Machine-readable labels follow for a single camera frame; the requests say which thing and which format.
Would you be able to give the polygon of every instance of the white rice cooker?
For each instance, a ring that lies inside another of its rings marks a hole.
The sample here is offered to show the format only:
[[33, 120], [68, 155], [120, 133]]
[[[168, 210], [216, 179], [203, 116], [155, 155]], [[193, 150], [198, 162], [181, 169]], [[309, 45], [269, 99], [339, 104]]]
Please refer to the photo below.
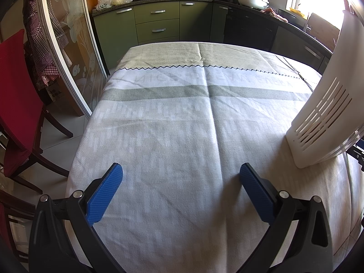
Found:
[[268, 0], [238, 0], [241, 5], [257, 8], [257, 9], [266, 9], [268, 7]]

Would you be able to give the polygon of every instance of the plaid cloth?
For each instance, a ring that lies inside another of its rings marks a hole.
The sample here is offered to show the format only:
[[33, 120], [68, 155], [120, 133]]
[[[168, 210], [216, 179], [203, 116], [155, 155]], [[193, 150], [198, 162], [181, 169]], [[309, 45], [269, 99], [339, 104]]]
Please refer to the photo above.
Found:
[[[59, 21], [54, 16], [51, 0], [47, 0], [47, 4], [52, 27], [59, 48], [62, 50], [68, 44], [68, 39], [62, 30]], [[53, 62], [51, 53], [48, 50], [46, 38], [43, 36], [35, 0], [24, 0], [23, 21], [27, 30], [30, 48], [33, 53], [36, 74], [44, 85], [48, 86], [50, 81], [54, 81], [59, 77], [59, 72]]]

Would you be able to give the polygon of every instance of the yellow basket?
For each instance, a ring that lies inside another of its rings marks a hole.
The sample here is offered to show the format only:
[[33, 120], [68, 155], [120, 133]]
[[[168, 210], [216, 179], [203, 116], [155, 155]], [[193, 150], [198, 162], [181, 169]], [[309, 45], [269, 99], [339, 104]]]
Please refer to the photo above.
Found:
[[303, 17], [305, 20], [307, 19], [307, 15], [303, 14], [301, 11], [293, 8], [289, 8], [289, 10], [295, 14], [298, 14], [299, 16]]

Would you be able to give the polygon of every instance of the red cloth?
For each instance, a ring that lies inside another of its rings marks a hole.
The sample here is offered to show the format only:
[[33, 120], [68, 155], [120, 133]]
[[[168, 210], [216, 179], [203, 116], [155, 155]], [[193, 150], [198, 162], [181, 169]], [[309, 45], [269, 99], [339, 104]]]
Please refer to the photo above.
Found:
[[0, 44], [0, 124], [11, 139], [4, 157], [6, 177], [32, 152], [43, 107], [28, 74], [23, 37], [20, 30]]
[[2, 203], [0, 203], [0, 236], [6, 243], [8, 248], [11, 251], [13, 251], [11, 244], [10, 244], [8, 227], [6, 225], [6, 221], [7, 221], [7, 216], [5, 215], [4, 205]]

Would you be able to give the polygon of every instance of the gray stripe on tablecloth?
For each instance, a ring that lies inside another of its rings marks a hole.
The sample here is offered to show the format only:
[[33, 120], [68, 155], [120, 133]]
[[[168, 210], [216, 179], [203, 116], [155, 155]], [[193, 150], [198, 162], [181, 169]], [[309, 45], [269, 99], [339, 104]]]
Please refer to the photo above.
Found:
[[277, 99], [307, 101], [310, 94], [290, 91], [223, 85], [164, 86], [136, 89], [111, 88], [104, 91], [101, 100], [132, 101], [150, 99], [172, 99], [176, 97], [231, 96], [254, 99]]

